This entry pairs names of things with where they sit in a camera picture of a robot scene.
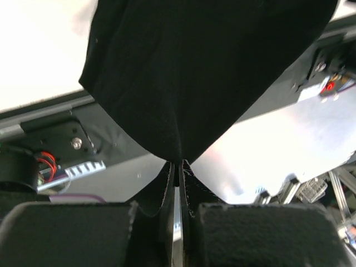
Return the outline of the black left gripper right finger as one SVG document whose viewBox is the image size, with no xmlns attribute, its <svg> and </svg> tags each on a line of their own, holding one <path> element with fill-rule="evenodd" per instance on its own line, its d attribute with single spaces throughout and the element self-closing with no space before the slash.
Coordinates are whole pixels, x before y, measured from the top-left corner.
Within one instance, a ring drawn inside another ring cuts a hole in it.
<svg viewBox="0 0 356 267">
<path fill-rule="evenodd" d="M 319 205 L 229 205 L 179 167 L 184 266 L 347 266 L 333 218 Z"/>
</svg>

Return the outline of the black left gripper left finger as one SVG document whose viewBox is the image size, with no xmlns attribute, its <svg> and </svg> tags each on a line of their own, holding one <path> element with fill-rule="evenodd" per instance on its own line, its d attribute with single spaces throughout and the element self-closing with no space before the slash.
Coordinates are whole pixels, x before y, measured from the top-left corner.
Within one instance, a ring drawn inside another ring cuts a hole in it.
<svg viewBox="0 0 356 267">
<path fill-rule="evenodd" d="M 170 266 L 175 168 L 124 203 L 24 202 L 1 223 L 2 266 Z"/>
</svg>

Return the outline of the black t shirt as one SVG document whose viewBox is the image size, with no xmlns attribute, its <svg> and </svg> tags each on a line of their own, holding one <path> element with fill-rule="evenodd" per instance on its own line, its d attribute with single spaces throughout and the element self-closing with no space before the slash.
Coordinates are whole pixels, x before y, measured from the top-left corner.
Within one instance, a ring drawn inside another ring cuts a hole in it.
<svg viewBox="0 0 356 267">
<path fill-rule="evenodd" d="M 196 160 L 324 31 L 337 1 L 99 1 L 80 84 L 150 153 Z"/>
</svg>

